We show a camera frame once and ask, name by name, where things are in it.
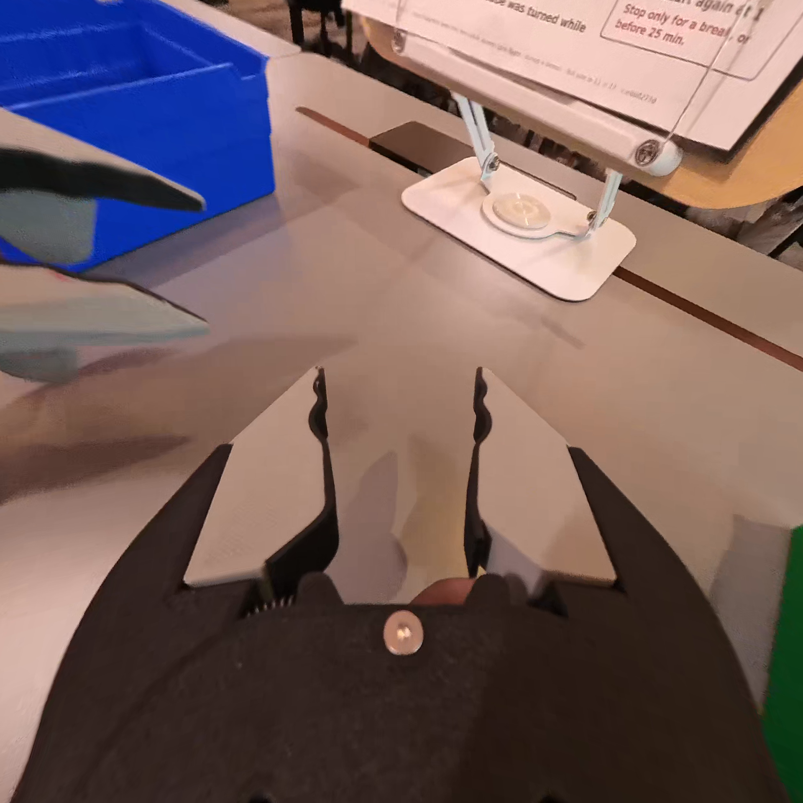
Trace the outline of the green plastic bin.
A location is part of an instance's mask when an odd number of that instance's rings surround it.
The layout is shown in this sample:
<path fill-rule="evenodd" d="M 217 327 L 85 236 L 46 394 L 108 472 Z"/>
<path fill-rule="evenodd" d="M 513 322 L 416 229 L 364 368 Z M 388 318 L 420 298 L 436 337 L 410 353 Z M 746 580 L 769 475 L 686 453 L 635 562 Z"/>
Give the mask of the green plastic bin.
<path fill-rule="evenodd" d="M 802 527 L 791 533 L 768 688 L 765 740 L 788 798 L 802 801 Z"/>

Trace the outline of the blue plastic bin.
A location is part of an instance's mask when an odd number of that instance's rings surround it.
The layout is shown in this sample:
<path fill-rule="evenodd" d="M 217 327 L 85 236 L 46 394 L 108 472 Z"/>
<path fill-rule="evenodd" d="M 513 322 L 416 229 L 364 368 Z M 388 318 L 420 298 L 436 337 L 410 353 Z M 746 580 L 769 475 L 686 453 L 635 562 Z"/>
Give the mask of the blue plastic bin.
<path fill-rule="evenodd" d="M 200 213 L 97 202 L 84 272 L 275 189 L 267 57 L 162 2 L 2 2 L 10 113 L 202 196 Z"/>

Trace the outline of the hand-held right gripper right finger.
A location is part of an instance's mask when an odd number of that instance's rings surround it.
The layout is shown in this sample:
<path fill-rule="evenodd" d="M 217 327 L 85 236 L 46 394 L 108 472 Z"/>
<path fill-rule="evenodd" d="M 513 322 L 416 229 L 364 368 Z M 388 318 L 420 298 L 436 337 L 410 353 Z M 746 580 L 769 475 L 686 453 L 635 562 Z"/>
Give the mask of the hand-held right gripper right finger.
<path fill-rule="evenodd" d="M 614 566 L 564 437 L 489 368 L 478 367 L 464 553 L 526 597 L 551 581 L 611 587 Z"/>

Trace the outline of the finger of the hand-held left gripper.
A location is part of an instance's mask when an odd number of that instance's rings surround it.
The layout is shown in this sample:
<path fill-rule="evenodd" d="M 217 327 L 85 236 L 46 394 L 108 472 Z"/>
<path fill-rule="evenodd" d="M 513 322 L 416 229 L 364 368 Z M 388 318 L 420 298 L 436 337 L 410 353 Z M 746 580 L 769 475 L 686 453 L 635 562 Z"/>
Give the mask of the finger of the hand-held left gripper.
<path fill-rule="evenodd" d="M 142 345 L 205 335 L 202 317 L 145 289 L 46 266 L 1 266 L 1 371 L 60 384 L 88 346 Z"/>
<path fill-rule="evenodd" d="M 2 240 L 34 260 L 73 265 L 92 256 L 101 199 L 193 213 L 206 209 L 202 195 L 126 160 L 2 148 Z"/>

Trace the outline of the printed instruction sheet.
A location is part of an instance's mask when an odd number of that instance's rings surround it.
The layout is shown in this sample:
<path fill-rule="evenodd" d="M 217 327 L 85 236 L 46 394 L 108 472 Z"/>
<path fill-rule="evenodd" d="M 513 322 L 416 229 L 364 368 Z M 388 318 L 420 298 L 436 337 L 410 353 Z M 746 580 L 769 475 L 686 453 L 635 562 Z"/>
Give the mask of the printed instruction sheet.
<path fill-rule="evenodd" d="M 347 10 L 729 152 L 800 79 L 802 2 L 354 1 Z"/>

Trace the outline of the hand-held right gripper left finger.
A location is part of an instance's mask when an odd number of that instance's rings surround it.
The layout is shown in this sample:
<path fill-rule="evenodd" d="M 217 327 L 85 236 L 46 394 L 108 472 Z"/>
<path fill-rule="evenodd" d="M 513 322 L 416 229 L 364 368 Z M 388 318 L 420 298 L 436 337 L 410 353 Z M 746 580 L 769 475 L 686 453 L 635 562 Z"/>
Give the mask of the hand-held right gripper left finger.
<path fill-rule="evenodd" d="M 229 443 L 187 586 L 249 580 L 296 593 L 326 570 L 339 546 L 326 413 L 325 371 L 313 367 Z"/>

